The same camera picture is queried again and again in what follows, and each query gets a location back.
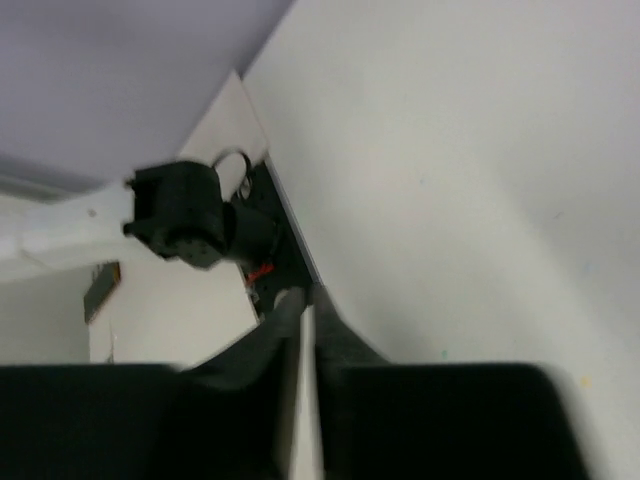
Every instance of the white tabletop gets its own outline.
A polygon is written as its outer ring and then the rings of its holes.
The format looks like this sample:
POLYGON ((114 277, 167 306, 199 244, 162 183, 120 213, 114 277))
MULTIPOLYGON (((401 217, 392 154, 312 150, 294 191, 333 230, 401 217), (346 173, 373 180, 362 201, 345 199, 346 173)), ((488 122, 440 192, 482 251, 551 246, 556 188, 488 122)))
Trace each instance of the white tabletop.
POLYGON ((640 469, 640 9, 299 0, 245 84, 319 273, 399 362, 543 365, 640 469))

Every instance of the table surface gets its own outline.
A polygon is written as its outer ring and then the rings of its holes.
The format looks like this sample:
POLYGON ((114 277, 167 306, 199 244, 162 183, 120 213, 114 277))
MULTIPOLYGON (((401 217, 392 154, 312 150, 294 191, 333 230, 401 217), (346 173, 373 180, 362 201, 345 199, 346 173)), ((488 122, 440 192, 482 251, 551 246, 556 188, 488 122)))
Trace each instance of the table surface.
POLYGON ((245 85, 319 273, 398 362, 542 365, 640 468, 640 7, 299 0, 245 85))

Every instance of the white table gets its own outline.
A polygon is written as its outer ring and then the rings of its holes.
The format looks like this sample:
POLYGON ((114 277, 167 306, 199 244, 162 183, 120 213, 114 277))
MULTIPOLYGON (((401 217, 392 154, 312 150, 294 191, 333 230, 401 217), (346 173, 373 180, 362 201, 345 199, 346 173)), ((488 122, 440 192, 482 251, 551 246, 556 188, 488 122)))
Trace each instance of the white table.
POLYGON ((526 361, 640 469, 640 10, 299 0, 245 84, 344 317, 400 362, 526 361))

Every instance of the gray wall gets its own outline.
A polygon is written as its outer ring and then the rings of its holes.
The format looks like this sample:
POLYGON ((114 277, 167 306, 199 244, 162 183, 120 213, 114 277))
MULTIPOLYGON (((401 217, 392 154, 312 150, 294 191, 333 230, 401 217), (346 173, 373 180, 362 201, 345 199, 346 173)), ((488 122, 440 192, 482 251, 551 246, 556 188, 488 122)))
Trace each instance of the gray wall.
MULTIPOLYGON (((0 215, 32 204, 0 196, 0 215)), ((89 268, 0 285, 0 364, 89 361, 82 293, 89 268)))
POLYGON ((0 178, 16 159, 82 184, 174 155, 291 1, 0 0, 0 178))

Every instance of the wire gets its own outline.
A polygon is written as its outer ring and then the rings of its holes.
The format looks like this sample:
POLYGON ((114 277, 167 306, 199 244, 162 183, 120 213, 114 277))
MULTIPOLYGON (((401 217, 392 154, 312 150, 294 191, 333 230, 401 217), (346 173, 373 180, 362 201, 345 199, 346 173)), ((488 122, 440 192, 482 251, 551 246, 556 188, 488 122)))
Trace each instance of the wire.
POLYGON ((211 163, 211 168, 217 168, 222 162, 224 162, 231 155, 240 155, 244 160, 244 178, 249 176, 249 172, 251 171, 251 159, 249 155, 239 147, 231 147, 225 148, 218 155, 213 158, 213 162, 211 163))

